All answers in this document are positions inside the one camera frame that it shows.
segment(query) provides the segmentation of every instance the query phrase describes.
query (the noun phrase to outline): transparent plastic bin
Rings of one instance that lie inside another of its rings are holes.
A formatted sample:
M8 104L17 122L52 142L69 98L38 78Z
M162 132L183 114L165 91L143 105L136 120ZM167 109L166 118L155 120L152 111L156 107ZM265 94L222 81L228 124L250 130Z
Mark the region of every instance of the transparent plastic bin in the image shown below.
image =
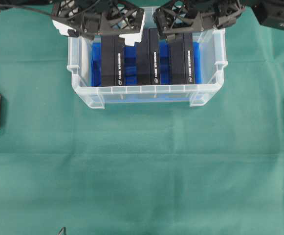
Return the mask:
M153 13L157 7L144 7L145 28L156 27ZM188 101L190 107L205 105L224 83L223 69L228 65L225 51L225 30L193 33L193 42L199 43L202 84L91 87L92 43L100 42L68 38L68 65L72 73L72 87L84 103L92 109L104 109L105 104L132 102Z

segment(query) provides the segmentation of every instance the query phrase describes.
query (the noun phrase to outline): robotic arm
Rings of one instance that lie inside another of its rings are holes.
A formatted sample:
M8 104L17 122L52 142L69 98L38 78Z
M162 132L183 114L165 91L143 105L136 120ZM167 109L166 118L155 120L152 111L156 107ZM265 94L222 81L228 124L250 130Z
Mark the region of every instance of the robotic arm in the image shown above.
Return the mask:
M51 13L28 5L53 4ZM284 30L284 0L171 0L156 10L154 21L162 38L234 25L252 8L261 25ZM11 7L46 14L61 34L93 39L95 35L141 34L144 10L126 0L0 0Z

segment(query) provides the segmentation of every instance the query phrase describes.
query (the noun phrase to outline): green cloth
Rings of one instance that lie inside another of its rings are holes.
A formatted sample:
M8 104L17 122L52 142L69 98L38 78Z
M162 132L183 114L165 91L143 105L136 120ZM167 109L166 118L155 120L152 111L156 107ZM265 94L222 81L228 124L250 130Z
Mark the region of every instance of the green cloth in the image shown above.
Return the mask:
M92 110L51 20L1 12L0 235L284 235L284 32L247 9L226 49L203 107Z

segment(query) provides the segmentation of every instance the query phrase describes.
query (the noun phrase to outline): black wire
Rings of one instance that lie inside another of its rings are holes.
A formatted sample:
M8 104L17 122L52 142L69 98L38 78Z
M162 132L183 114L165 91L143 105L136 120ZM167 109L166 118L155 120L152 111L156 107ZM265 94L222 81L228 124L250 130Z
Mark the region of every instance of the black wire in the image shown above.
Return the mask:
M53 17L52 14L46 12L46 11L42 11L33 7L29 7L29 6L22 6L22 5L13 5L13 4L0 4L0 7L10 7L10 8L21 8L24 10L28 10L28 11L34 11L43 15L47 15L47 16L51 16Z
M79 14L82 14L83 12L85 11L88 11L90 9L92 9L93 7L95 7L101 0L96 0L95 3L93 3L91 6L85 8L84 10L76 13L75 15L71 16L71 17L68 17L66 18L67 20L70 20L72 18L74 18L75 16L79 15ZM43 11L43 10L39 10L39 9L36 9L36 8L33 8L33 7L29 7L29 6L23 6L23 5L13 5L13 4L0 4L0 7L10 7L10 8L20 8L20 9L24 9L24 10L27 10L27 11L33 11L33 12L37 12L37 13L40 13L40 14L43 14L43 15L46 15L46 16L50 16L52 17L53 19L58 19L58 20L62 20L64 18L62 17L57 17L57 16L54 16L46 11Z

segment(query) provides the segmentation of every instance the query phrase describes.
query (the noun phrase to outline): blue foam insert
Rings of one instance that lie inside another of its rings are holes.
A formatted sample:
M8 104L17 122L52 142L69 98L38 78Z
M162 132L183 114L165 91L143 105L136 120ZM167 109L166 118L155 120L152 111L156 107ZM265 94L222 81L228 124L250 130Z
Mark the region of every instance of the blue foam insert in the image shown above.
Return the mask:
M195 83L201 84L200 73L200 52L199 43L193 43L194 47L194 66L195 66ZM159 44L160 49L160 75L161 84L170 84L170 63L169 63L169 46L165 42ZM101 44L93 43L92 56L90 58L92 67L91 86L101 86ZM125 47L125 77L126 86L137 85L136 79L136 47Z

